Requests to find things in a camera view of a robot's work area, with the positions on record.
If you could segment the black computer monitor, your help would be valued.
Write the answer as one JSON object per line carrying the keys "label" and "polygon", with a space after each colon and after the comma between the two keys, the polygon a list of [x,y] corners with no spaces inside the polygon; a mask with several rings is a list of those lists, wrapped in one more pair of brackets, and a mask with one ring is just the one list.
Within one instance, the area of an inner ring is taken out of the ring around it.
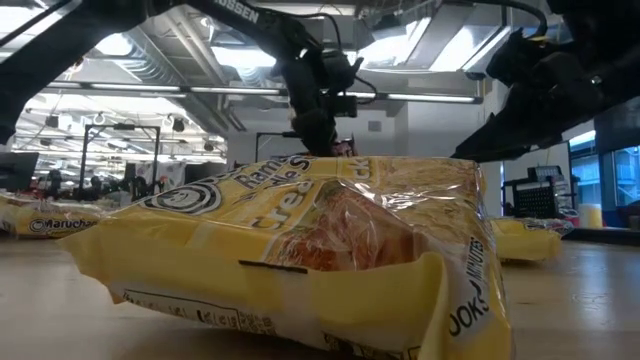
{"label": "black computer monitor", "polygon": [[38,158],[37,152],[0,153],[0,189],[7,191],[28,189]]}

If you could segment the black aluminium table frame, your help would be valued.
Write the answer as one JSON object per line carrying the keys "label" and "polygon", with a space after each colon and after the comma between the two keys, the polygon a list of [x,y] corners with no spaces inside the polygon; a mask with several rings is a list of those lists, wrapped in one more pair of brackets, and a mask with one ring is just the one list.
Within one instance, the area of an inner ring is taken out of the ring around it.
{"label": "black aluminium table frame", "polygon": [[575,228],[562,236],[565,241],[640,247],[640,230],[625,228]]}

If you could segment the black gantry frame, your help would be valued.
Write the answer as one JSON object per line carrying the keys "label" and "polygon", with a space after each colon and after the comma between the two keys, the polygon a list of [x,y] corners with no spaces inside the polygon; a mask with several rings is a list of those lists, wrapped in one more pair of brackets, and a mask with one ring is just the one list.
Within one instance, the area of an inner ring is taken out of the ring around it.
{"label": "black gantry frame", "polygon": [[254,162],[258,162],[258,160],[259,160],[260,138],[263,137],[263,136],[279,136],[279,137],[283,137],[283,138],[301,139],[301,137],[295,131],[257,132],[255,134]]}
{"label": "black gantry frame", "polygon": [[135,124],[125,124],[125,123],[116,123],[113,125],[89,124],[89,125],[86,125],[84,129],[83,147],[81,151],[81,162],[80,162],[79,185],[78,185],[76,198],[78,200],[81,200],[84,194],[84,180],[85,180],[85,169],[86,169],[88,145],[104,129],[114,129],[118,131],[134,131],[136,129],[140,129],[142,131],[153,130],[155,132],[155,136],[153,137],[154,153],[153,153],[153,160],[152,160],[151,184],[148,185],[147,189],[144,191],[146,195],[155,194],[156,193],[156,176],[157,176],[157,169],[158,169],[158,156],[160,151],[161,128],[159,126],[135,125]]}

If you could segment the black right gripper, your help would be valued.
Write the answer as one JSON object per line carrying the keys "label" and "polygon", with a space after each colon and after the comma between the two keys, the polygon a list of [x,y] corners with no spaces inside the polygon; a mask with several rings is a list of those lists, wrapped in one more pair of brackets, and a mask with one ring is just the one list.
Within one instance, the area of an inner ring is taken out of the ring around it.
{"label": "black right gripper", "polygon": [[611,37],[553,43],[512,34],[487,74],[509,88],[503,108],[456,146],[453,158],[513,160],[620,103],[620,43]]}

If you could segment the black Maruchan fire noodle pack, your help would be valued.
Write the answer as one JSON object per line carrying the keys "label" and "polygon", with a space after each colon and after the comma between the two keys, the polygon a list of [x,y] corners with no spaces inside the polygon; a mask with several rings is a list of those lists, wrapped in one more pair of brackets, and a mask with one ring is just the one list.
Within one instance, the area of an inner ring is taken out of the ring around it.
{"label": "black Maruchan fire noodle pack", "polygon": [[332,153],[337,157],[354,157],[357,156],[357,150],[355,147],[355,139],[348,138],[340,141],[336,141],[332,146]]}

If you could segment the suspended linear ceiling light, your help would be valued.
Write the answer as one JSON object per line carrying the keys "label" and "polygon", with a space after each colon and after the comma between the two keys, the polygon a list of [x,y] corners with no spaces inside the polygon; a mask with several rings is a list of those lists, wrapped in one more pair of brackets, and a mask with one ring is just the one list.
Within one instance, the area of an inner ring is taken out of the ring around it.
{"label": "suspended linear ceiling light", "polygon": [[[287,96],[284,88],[248,88],[248,87],[205,87],[205,86],[175,86],[149,84],[120,84],[120,83],[91,83],[73,81],[54,81],[45,90],[82,90],[82,91],[113,91],[156,94],[216,94],[216,95],[248,95],[248,96]],[[407,94],[389,92],[346,91],[344,95],[355,96],[363,100],[407,101],[429,103],[460,103],[479,104],[482,97],[440,95],[440,94]]]}

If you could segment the yellow Maruchan ramen pack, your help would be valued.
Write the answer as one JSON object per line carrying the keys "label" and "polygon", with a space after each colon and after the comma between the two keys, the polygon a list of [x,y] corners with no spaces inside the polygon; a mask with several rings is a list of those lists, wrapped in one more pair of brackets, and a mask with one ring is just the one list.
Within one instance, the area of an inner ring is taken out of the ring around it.
{"label": "yellow Maruchan ramen pack", "polygon": [[480,167],[268,160],[139,201],[61,240],[127,301],[372,360],[514,360]]}
{"label": "yellow Maruchan ramen pack", "polygon": [[0,230],[17,237],[63,238],[96,225],[105,214],[94,205],[0,193]]}
{"label": "yellow Maruchan ramen pack", "polygon": [[490,224],[501,261],[555,259],[562,249],[562,237],[574,230],[571,222],[560,219],[500,217]]}

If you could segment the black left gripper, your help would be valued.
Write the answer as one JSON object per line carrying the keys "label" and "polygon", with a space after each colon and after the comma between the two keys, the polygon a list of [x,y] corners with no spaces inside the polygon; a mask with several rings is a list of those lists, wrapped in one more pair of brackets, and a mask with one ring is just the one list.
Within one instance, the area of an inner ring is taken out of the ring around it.
{"label": "black left gripper", "polygon": [[312,110],[297,115],[292,129],[313,156],[332,156],[336,138],[335,121],[322,110]]}

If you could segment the yellow cylinder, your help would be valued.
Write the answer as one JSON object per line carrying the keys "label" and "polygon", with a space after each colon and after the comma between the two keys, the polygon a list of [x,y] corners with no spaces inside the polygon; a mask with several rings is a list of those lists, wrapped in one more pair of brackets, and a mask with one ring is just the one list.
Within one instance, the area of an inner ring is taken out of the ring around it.
{"label": "yellow cylinder", "polygon": [[600,229],[603,227],[600,204],[580,204],[578,207],[579,224],[582,228]]}

